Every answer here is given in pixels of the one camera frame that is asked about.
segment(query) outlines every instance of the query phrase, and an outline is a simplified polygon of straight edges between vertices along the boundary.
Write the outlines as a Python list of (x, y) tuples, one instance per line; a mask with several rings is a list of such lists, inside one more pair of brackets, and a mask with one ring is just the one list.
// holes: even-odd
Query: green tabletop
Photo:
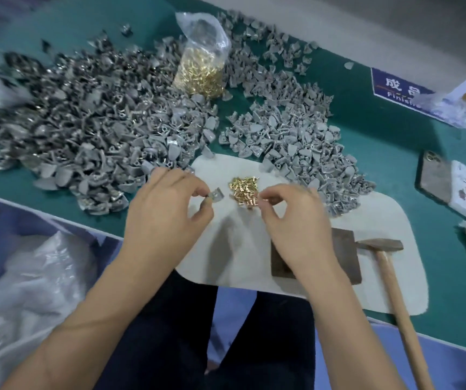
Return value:
[[(103, 28), (120, 48), (133, 43), (151, 48), (154, 39), (180, 33), (176, 10), (218, 11), (198, 0), (55, 0), (0, 32), (0, 58), (1, 51), (14, 50), (47, 62), (40, 50), (42, 38), (55, 51), (72, 53), (88, 49), (86, 40)], [(132, 25), (133, 37), (124, 38), (119, 33), (124, 23)], [(358, 159), (359, 168), (377, 183), (377, 190), (393, 197), (410, 219), (429, 284), (428, 311), (412, 318), (416, 330), (466, 347), (466, 241), (457, 229), (461, 218), (414, 188), (422, 150), (433, 150), (466, 164), (466, 131), (374, 97), (368, 67), (356, 64), (347, 70), (343, 66), (346, 59), (325, 50), (311, 56), (314, 61), (303, 81), (318, 82), (325, 93), (334, 95), (334, 116), (329, 123), (341, 128), (345, 151)], [(245, 112), (250, 104), (239, 92), (234, 94), (232, 101), (219, 101), (222, 127), (228, 124), (225, 116), (233, 110)], [(212, 149), (227, 153), (218, 143)], [(67, 191), (38, 190), (32, 185), (33, 179), (24, 169), (0, 172), (0, 198), (123, 235), (126, 213), (89, 216)], [(390, 315), (366, 314), (392, 322)]]

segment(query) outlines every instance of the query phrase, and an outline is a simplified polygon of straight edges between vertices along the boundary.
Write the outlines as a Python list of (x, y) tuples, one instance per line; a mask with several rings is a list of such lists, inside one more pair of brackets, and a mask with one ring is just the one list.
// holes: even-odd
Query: wooden hammer handle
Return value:
[(393, 269), (393, 263), (388, 258), (388, 255), (382, 251), (376, 251), (377, 262), (385, 284), (388, 298), (392, 306), (392, 311), (395, 314), (397, 327), (401, 333), (402, 342), (405, 347), (410, 368), (412, 369), (413, 377), (417, 384), (418, 390), (434, 390), (433, 383), (428, 372), (428, 364), (424, 360), (423, 350), (417, 333), (413, 328), (410, 314), (405, 306), (405, 301), (402, 298), (401, 288)]

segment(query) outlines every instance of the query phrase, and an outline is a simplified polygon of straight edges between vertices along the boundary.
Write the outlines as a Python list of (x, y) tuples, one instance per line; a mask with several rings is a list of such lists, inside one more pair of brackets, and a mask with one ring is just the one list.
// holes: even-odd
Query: dark pants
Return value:
[(125, 331), (94, 389), (313, 389), (310, 304), (270, 293), (258, 292), (220, 367), (204, 375), (217, 289), (174, 271)]

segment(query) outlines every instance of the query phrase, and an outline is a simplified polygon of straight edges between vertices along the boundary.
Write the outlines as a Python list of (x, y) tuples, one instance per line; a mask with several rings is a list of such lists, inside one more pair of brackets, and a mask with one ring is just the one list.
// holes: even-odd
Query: hand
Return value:
[[(285, 215), (273, 205), (287, 203)], [(317, 191), (295, 184), (277, 184), (258, 194), (258, 207), (276, 250), (294, 275), (320, 262), (338, 266), (332, 245), (332, 227)]]
[(121, 252), (137, 266), (146, 261), (174, 269), (213, 219), (208, 197), (188, 218), (190, 197), (205, 197), (209, 192), (201, 179), (180, 169), (153, 170), (128, 209)]

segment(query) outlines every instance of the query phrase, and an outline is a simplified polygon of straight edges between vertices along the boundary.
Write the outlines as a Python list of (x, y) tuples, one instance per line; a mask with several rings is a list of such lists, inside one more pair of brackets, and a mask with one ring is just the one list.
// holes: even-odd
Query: sign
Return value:
[(420, 106), (414, 105), (411, 102), (411, 99), (419, 93), (433, 94), (434, 91), (375, 68), (371, 68), (370, 70), (372, 71), (372, 87), (375, 96), (382, 97), (388, 101), (447, 123), (447, 121), (441, 119), (437, 115), (425, 111)]

